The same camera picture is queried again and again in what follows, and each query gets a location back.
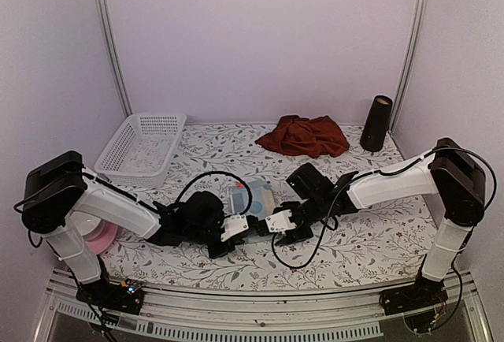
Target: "white wall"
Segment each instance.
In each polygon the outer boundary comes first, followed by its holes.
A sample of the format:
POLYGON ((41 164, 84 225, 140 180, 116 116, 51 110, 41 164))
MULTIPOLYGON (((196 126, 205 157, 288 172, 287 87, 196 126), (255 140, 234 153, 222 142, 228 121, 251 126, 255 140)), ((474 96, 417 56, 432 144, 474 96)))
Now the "white wall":
POLYGON ((393 96, 415 0, 108 0, 135 112, 364 123, 393 96))
MULTIPOLYGON (((409 156, 450 136, 504 178, 504 0, 429 0, 413 76, 395 133, 409 156)), ((502 189, 462 258, 504 340, 502 189)))
POLYGON ((123 119, 94 0, 0 0, 0 340, 25 341, 54 266, 12 205, 68 150, 93 164, 123 119))

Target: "black cylinder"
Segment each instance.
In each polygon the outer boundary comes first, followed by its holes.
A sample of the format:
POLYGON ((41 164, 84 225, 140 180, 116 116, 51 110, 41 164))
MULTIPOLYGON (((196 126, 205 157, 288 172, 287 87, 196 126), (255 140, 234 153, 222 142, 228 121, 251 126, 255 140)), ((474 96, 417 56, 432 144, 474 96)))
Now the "black cylinder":
POLYGON ((372 101, 361 136, 361 146, 367 151, 381 151, 384 147, 392 104, 392 99, 385 95, 377 95, 372 101))

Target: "blue circle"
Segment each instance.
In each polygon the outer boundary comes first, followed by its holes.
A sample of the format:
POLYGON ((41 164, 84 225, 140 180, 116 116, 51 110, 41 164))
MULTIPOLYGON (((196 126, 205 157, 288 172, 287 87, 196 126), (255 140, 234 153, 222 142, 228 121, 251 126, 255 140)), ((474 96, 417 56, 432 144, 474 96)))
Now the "blue circle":
POLYGON ((252 205, 250 206, 250 212, 253 214, 258 214, 261 211, 262 204, 260 204, 259 202, 252 202, 252 205))

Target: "plastic basket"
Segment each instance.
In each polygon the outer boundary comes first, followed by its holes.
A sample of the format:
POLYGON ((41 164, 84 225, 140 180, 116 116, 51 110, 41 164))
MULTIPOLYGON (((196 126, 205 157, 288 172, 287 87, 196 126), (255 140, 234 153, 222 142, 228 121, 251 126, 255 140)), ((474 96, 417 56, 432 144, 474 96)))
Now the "plastic basket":
POLYGON ((94 165, 113 183, 158 188, 180 143, 186 115, 136 113, 117 129, 94 165))

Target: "brown cloth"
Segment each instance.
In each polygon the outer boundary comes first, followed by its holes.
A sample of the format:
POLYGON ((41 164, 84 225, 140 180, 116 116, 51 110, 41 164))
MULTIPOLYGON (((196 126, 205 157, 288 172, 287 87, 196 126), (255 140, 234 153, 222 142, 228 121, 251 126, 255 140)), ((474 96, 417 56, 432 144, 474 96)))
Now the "brown cloth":
POLYGON ((305 119, 297 115, 283 116, 275 129, 256 141, 269 151, 283 155, 321 154, 338 157, 350 144, 339 126, 329 117, 305 119))

